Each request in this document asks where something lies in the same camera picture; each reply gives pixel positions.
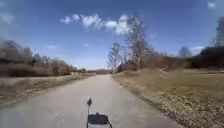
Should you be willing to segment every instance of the bush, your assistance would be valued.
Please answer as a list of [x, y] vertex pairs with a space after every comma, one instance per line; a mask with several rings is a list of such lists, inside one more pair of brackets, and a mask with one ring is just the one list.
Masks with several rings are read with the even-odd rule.
[[0, 76], [29, 77], [29, 76], [49, 76], [48, 69], [41, 67], [31, 67], [27, 64], [1, 64]]

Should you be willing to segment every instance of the grass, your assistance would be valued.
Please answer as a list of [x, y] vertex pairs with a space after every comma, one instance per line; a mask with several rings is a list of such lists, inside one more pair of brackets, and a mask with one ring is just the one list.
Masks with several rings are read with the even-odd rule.
[[183, 126], [224, 127], [224, 73], [141, 70], [114, 79]]
[[0, 79], [0, 107], [16, 103], [29, 96], [86, 77], [87, 76], [70, 75], [39, 78], [2, 78]]

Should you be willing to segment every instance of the road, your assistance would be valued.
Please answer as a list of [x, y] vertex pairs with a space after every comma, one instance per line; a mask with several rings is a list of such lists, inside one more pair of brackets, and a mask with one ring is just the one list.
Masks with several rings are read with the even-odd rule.
[[0, 128], [85, 128], [91, 113], [109, 116], [113, 128], [177, 128], [178, 124], [119, 86], [109, 75], [58, 87], [0, 110]]

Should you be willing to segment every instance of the brown grass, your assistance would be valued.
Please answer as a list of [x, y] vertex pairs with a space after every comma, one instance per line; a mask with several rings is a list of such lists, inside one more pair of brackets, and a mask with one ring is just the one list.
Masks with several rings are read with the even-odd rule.
[[186, 127], [224, 127], [224, 73], [142, 70], [114, 78]]
[[62, 77], [1, 78], [0, 107], [16, 103], [29, 96], [39, 94], [44, 90], [86, 77], [87, 76], [70, 75]]

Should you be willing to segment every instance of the paved path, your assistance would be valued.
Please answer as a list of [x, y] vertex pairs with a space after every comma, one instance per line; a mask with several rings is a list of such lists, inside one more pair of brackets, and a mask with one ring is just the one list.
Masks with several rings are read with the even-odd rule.
[[58, 87], [0, 110], [0, 128], [85, 128], [91, 113], [107, 114], [113, 128], [176, 128], [177, 123], [119, 86], [109, 75]]

